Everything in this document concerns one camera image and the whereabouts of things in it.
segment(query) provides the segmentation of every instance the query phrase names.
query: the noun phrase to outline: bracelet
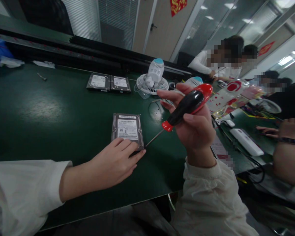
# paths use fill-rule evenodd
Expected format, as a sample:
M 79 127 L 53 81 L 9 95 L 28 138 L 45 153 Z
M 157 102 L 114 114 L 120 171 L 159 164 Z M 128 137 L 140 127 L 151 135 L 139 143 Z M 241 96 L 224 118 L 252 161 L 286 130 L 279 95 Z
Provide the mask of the bracelet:
M 288 143 L 288 144 L 295 145 L 295 139 L 291 139 L 291 138 L 282 137 L 282 138 L 279 138 L 278 141 L 283 142 L 283 143 Z

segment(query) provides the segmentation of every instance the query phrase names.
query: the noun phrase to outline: hard drive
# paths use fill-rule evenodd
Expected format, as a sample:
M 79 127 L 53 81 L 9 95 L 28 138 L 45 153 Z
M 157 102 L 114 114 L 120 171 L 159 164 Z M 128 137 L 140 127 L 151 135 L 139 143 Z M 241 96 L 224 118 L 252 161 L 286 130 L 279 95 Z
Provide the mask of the hard drive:
M 111 75 L 91 73 L 86 88 L 108 92 L 110 91 L 110 80 Z
M 131 93 L 131 88 L 129 84 L 128 78 L 119 77 L 119 76 L 111 76 L 110 82 L 111 91 L 117 91 L 120 93 Z
M 111 141 L 118 137 L 136 142 L 139 145 L 137 151 L 143 150 L 144 143 L 140 116 L 114 113 L 112 121 Z

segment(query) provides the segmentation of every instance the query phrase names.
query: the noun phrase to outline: screwdriver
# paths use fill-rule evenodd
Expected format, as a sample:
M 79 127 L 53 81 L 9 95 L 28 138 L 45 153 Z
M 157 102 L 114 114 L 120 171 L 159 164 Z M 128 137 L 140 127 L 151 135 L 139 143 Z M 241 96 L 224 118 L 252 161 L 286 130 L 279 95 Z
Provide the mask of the screwdriver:
M 161 130 L 145 147 L 150 145 L 163 131 L 171 132 L 173 127 L 183 120 L 185 113 L 194 114 L 199 111 L 203 105 L 210 99 L 213 88 L 209 84 L 201 84 L 195 87 L 180 101 L 173 113 L 162 123 Z

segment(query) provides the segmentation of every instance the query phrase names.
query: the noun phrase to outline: dark hair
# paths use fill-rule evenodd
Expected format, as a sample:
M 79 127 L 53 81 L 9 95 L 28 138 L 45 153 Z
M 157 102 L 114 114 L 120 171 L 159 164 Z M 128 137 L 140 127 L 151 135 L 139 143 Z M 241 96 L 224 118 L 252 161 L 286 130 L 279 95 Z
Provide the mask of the dark hair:
M 238 58 L 241 58 L 244 39 L 239 35 L 233 35 L 223 40 L 224 49 L 230 50 L 230 54 L 225 54 L 225 58 L 229 59 L 230 62 L 238 62 Z
M 278 81 L 280 84 L 285 84 L 285 88 L 289 87 L 293 83 L 293 80 L 287 77 L 278 79 Z
M 249 44 L 244 47 L 243 56 L 257 58 L 258 48 L 256 45 Z
M 280 74 L 275 70 L 268 70 L 264 73 L 262 77 L 277 80 L 279 78 L 279 75 Z

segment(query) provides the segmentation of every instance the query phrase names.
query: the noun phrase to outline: workstation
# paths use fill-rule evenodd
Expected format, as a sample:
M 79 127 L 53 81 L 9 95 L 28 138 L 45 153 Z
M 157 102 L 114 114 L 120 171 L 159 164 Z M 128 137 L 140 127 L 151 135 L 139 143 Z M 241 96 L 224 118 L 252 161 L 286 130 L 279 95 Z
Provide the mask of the workstation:
M 16 59 L 25 62 L 16 68 L 0 68 L 0 161 L 71 160 L 76 166 L 110 143 L 114 113 L 140 116 L 144 144 L 162 130 L 170 116 L 159 102 L 153 102 L 158 96 L 143 99 L 135 91 L 137 79 L 148 72 L 154 57 L 1 15 L 0 39 Z M 54 68 L 38 66 L 34 60 L 52 62 Z M 163 77 L 168 82 L 184 82 L 194 76 L 187 67 L 169 61 L 164 65 Z M 127 78 L 131 92 L 88 90 L 93 73 Z M 214 94 L 220 89 L 213 84 Z M 260 135 L 255 126 L 278 128 L 281 120 L 255 118 L 240 109 L 232 114 L 235 128 L 245 130 L 264 152 L 253 158 L 261 165 L 272 162 L 276 141 Z M 229 127 L 223 123 L 220 127 L 224 133 L 216 128 L 217 137 L 235 174 L 251 170 L 251 162 L 225 137 L 225 133 L 231 137 Z M 182 190 L 186 155 L 175 129 L 163 132 L 147 147 L 129 178 L 68 201 L 49 213 L 42 229 Z

